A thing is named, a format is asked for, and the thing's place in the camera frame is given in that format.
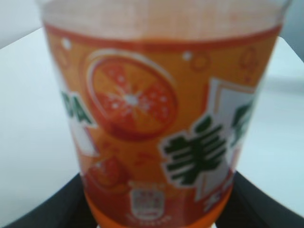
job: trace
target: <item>bottle label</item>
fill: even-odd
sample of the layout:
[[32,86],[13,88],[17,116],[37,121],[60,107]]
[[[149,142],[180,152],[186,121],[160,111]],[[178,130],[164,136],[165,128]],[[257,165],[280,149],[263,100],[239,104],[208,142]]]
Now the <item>bottle label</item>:
[[230,193],[280,27],[210,42],[46,25],[85,192],[122,226],[188,226]]

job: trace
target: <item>green chinese character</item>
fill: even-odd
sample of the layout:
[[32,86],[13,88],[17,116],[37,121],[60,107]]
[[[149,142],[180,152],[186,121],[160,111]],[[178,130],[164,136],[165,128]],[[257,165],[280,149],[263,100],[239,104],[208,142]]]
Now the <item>green chinese character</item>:
[[241,139],[246,132],[252,111],[252,103],[253,102],[243,105],[236,110],[231,125],[235,132],[235,139],[232,142],[231,146],[235,146],[238,143],[239,139]]
[[206,117],[199,123],[191,139],[177,136],[164,148],[171,157],[166,169],[172,180],[180,180],[182,185],[193,185],[203,171],[216,169],[226,152],[226,140],[220,138],[222,126],[211,128],[212,119]]

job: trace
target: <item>orange slice illustration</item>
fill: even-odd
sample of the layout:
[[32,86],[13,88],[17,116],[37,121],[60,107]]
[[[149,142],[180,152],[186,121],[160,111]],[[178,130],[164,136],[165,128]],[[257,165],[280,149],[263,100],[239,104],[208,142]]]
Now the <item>orange slice illustration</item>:
[[173,89],[156,68],[136,59],[95,59],[87,73],[92,113],[112,135],[144,140],[161,134],[175,119]]
[[101,187],[112,187],[119,182],[125,182],[122,169],[115,157],[103,160],[95,164],[89,170],[89,175]]

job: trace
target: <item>white table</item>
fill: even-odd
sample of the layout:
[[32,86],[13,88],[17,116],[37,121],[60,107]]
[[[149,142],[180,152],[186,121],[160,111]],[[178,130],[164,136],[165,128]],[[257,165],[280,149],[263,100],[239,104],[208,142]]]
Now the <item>white table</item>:
[[[78,172],[42,29],[0,50],[0,227]],[[280,38],[238,170],[304,216],[304,64]]]

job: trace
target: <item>white wall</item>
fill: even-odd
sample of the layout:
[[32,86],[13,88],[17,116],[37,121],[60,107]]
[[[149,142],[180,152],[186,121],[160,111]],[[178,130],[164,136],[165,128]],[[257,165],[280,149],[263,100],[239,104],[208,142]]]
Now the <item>white wall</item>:
[[[303,21],[304,0],[294,0],[281,36],[302,59],[304,59]],[[0,0],[0,48],[40,26],[35,0]]]
[[35,0],[0,0],[0,48],[40,26]]
[[304,0],[293,0],[281,36],[304,60]]

